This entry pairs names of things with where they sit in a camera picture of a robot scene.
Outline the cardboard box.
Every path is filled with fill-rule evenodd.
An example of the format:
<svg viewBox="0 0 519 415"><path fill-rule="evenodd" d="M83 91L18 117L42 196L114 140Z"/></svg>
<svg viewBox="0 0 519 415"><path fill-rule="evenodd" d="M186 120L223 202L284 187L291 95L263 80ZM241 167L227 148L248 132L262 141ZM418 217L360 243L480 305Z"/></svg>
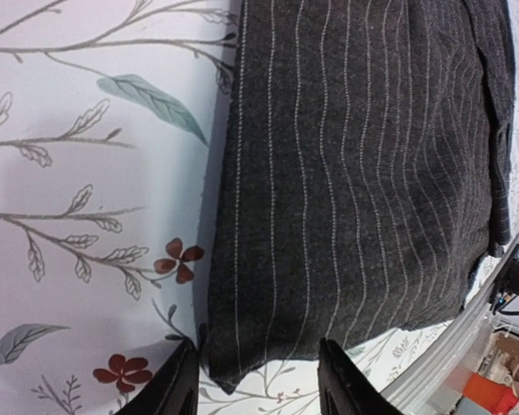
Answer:
<svg viewBox="0 0 519 415"><path fill-rule="evenodd" d="M519 382L519 336L497 331L492 337L485 375L498 383Z"/></svg>

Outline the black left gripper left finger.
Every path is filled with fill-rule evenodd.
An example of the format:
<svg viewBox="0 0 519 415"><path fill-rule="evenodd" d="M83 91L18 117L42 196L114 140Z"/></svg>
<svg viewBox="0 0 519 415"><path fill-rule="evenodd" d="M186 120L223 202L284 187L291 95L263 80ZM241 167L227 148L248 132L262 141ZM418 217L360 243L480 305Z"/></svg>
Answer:
<svg viewBox="0 0 519 415"><path fill-rule="evenodd" d="M180 342L148 384L115 415L196 415L199 359L194 343Z"/></svg>

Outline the orange red box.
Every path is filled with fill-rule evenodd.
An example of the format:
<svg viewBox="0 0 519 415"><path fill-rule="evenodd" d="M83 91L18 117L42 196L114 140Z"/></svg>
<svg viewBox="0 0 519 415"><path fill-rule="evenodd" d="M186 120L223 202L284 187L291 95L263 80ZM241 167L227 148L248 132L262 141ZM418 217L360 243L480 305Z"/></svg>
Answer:
<svg viewBox="0 0 519 415"><path fill-rule="evenodd" d="M462 395L491 414L508 414L519 404L519 398L510 386L496 383L478 373L471 375Z"/></svg>

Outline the black pinstriped long sleeve shirt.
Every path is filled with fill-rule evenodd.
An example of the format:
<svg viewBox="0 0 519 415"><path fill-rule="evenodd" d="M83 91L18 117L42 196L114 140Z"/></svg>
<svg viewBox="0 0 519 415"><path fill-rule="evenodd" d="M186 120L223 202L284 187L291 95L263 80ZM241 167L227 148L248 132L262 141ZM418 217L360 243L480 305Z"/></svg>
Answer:
<svg viewBox="0 0 519 415"><path fill-rule="evenodd" d="M245 1L208 287L210 378L455 318L509 242L504 1Z"/></svg>

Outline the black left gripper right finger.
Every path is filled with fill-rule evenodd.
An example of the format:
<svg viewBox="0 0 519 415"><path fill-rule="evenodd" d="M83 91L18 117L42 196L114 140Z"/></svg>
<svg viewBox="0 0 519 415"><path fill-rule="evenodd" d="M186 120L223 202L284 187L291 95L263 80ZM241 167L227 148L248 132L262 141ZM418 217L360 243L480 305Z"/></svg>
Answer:
<svg viewBox="0 0 519 415"><path fill-rule="evenodd" d="M338 343L326 338L319 342L318 390L323 415L402 415Z"/></svg>

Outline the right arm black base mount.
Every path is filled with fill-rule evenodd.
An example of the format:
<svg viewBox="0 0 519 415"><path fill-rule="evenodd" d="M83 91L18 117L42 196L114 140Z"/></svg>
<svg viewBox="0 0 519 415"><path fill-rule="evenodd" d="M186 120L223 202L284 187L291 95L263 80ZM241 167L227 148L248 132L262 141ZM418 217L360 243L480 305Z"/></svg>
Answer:
<svg viewBox="0 0 519 415"><path fill-rule="evenodd" d="M493 315L519 316L519 310L506 310L507 296L519 297L519 246L506 259L505 265L498 272L490 294Z"/></svg>

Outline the aluminium front rail frame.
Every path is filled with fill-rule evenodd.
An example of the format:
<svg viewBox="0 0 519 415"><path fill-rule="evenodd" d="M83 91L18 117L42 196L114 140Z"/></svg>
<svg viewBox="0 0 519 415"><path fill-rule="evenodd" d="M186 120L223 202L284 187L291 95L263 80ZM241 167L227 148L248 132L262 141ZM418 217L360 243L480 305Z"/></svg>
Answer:
<svg viewBox="0 0 519 415"><path fill-rule="evenodd" d="M438 340L381 395L404 414L421 414L423 406L437 392L477 339L490 310L491 293L498 275L519 246L519 232L478 293L442 333Z"/></svg>

